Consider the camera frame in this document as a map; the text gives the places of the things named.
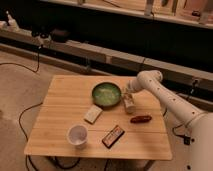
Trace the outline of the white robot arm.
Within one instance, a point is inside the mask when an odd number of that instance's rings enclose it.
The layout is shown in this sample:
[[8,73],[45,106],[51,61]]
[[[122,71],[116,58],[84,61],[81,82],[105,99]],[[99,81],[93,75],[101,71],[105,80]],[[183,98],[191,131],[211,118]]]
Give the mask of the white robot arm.
[[161,84],[158,70],[141,71],[126,84],[127,91],[152,93],[190,131],[190,171],[213,171],[213,112],[199,109]]

